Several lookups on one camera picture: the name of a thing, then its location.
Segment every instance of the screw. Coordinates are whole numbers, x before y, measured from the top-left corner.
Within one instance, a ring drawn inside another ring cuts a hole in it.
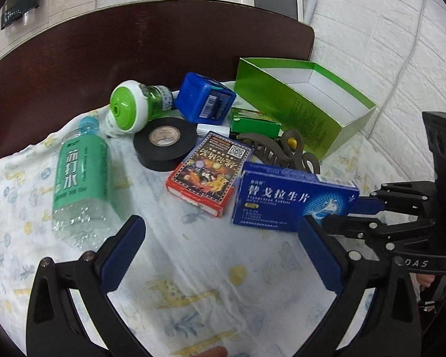
[[[355,260],[355,261],[358,261],[358,260],[362,259],[362,255],[358,251],[350,251],[348,253],[348,257],[350,259],[352,259],[352,260]]]
[[[395,264],[396,264],[397,266],[404,266],[404,265],[405,265],[405,262],[403,261],[403,258],[400,257],[400,256],[395,256],[395,257],[393,258],[393,260],[395,261]]]
[[[96,255],[96,252],[94,252],[94,251],[84,252],[84,254],[83,254],[84,262],[89,262],[90,260],[93,260],[95,255]]]
[[[49,266],[49,264],[51,263],[51,260],[52,259],[50,257],[44,257],[43,259],[41,259],[40,266],[42,266],[42,267]]]

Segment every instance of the hand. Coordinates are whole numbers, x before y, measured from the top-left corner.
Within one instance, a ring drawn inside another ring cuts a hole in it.
[[[195,357],[227,357],[228,351],[226,350],[226,347],[217,346],[213,349],[206,350]]]
[[[431,286],[431,283],[434,282],[434,275],[427,275],[427,274],[416,274],[416,280],[420,284],[420,286],[429,287]]]

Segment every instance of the white patterned cloth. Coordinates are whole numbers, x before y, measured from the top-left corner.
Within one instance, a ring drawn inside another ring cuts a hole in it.
[[[91,115],[103,119],[106,111]],[[82,253],[58,240],[51,228],[60,141],[82,116],[38,145],[0,159],[0,323],[23,351],[40,259],[68,261]],[[232,225],[231,202],[223,218],[213,218],[169,194],[168,173],[143,168],[131,137],[110,145],[118,212],[123,220],[142,216],[147,234],[109,297],[142,344],[155,356],[188,357],[217,345],[227,347],[229,356],[292,356],[335,298],[297,235]],[[360,135],[324,160],[322,173],[353,179],[364,194],[401,180]],[[366,291],[345,342],[360,327],[370,294]],[[73,296],[91,339],[102,344],[79,294]]]

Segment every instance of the white cable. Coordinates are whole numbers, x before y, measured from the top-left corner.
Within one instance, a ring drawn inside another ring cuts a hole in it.
[[[405,63],[403,63],[403,66],[401,66],[400,71],[398,72],[397,79],[395,81],[395,84],[393,85],[393,88],[390,91],[390,95],[388,95],[388,99],[385,101],[385,103],[381,106],[380,112],[378,113],[377,117],[375,118],[375,122],[373,124],[372,130],[370,131],[370,134],[367,139],[369,139],[375,130],[375,126],[377,125],[378,119],[382,115],[382,113],[385,111],[385,109],[388,106],[388,103],[393,99],[393,96],[395,95],[396,90],[398,89],[398,85],[400,84],[401,77],[405,73],[406,67],[408,66],[408,63],[412,60],[413,54],[415,53],[416,45],[418,44],[418,41],[420,39],[420,33],[421,33],[421,22],[423,21],[423,15],[426,8],[426,0],[423,0],[423,5],[421,6],[420,11],[420,18],[418,20],[418,27],[416,29],[416,36],[415,41],[413,42],[412,50],[409,52],[408,57],[405,60]]]

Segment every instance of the bottle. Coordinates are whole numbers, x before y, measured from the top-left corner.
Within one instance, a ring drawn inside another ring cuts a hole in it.
[[[149,121],[171,110],[173,102],[172,92],[163,85],[126,80],[111,94],[104,132],[112,138],[138,133]]]
[[[68,244],[97,250],[121,226],[111,203],[110,150],[99,122],[86,116],[64,136],[53,198],[53,230]]]

